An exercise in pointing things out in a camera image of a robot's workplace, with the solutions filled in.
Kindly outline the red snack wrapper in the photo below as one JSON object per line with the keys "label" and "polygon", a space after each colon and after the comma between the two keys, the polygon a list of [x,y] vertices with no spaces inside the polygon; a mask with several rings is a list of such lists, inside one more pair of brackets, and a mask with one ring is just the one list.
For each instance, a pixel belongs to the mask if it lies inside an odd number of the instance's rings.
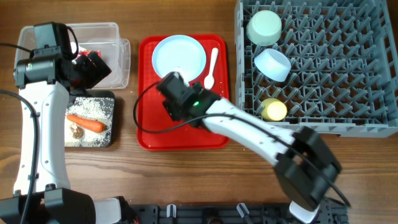
{"label": "red snack wrapper", "polygon": [[84,62],[87,60],[91,60],[92,56],[96,55],[99,58],[102,58],[101,52],[99,50],[80,50],[75,59],[76,62]]}

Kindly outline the orange carrot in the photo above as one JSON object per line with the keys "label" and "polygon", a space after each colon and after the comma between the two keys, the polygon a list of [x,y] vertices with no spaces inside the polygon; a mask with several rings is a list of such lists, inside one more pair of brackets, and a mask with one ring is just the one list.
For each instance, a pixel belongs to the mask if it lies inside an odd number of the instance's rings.
{"label": "orange carrot", "polygon": [[67,120],[76,123],[77,125],[88,129],[94,133],[102,133],[106,129],[106,125],[100,121],[81,118],[74,114],[68,114]]}

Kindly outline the brown food scrap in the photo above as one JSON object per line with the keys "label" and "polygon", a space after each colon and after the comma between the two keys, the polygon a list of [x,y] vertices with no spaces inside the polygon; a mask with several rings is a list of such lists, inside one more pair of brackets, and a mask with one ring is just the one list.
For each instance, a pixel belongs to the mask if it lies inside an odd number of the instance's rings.
{"label": "brown food scrap", "polygon": [[84,130],[77,126],[76,124],[69,125],[72,138],[74,139],[81,139],[84,135]]}

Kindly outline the light blue plate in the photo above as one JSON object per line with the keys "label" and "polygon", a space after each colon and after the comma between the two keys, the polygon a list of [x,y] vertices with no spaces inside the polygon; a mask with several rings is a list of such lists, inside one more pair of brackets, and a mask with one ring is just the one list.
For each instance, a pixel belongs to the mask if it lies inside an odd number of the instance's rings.
{"label": "light blue plate", "polygon": [[185,83],[198,78],[206,65],[206,52],[199,41],[187,35],[161,40],[152,53],[152,66],[160,78],[179,72]]}

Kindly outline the white plastic spoon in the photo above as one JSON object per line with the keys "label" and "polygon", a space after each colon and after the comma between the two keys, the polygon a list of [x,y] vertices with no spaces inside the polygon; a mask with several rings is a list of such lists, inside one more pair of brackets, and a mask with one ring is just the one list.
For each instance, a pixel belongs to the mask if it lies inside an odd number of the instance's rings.
{"label": "white plastic spoon", "polygon": [[211,51],[209,72],[208,72],[208,75],[204,79],[204,87],[207,90],[212,89],[212,87],[215,83],[215,78],[213,76],[213,73],[214,73],[216,61],[218,58],[218,52],[219,52],[218,48],[213,48]]}

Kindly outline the green bowl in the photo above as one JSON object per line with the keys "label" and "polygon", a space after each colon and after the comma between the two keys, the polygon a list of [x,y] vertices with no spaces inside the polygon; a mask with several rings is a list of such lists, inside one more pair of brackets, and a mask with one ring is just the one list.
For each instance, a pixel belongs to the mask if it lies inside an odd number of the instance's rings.
{"label": "green bowl", "polygon": [[282,20],[273,11],[259,11],[249,20],[246,33],[248,39],[256,45],[273,45],[281,37]]}

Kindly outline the light blue bowl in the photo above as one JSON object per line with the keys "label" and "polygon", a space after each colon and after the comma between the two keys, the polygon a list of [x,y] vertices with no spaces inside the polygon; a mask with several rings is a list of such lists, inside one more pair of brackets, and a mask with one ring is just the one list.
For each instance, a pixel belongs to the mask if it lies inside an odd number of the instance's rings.
{"label": "light blue bowl", "polygon": [[290,60],[275,49],[265,49],[254,58],[256,68],[271,80],[284,82],[290,72]]}

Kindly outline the yellow cup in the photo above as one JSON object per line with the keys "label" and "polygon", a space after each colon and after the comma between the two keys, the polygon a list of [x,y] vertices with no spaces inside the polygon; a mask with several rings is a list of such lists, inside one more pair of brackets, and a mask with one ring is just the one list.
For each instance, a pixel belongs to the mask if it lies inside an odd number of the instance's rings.
{"label": "yellow cup", "polygon": [[268,121],[281,121],[287,116],[286,105],[277,98],[265,99],[261,105],[261,116]]}

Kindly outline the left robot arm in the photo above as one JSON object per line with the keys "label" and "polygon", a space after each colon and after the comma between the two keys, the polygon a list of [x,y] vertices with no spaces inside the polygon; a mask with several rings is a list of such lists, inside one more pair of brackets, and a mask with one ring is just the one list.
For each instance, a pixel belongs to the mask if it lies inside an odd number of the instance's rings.
{"label": "left robot arm", "polygon": [[71,189],[65,165],[65,113],[111,69],[96,52],[78,53],[71,27],[34,26],[36,48],[14,70],[22,103],[21,162],[13,196],[1,200],[6,223],[138,223],[122,196],[94,201]]}

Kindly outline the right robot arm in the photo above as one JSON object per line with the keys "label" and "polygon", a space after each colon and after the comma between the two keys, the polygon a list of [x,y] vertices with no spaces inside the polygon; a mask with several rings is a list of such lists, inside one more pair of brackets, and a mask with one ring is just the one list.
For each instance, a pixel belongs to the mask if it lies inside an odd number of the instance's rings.
{"label": "right robot arm", "polygon": [[301,223],[315,221],[342,167],[314,129],[273,126],[200,83],[185,84],[178,72],[167,74],[156,89],[165,97],[163,106],[172,120],[233,139],[269,162],[291,200],[289,213]]}

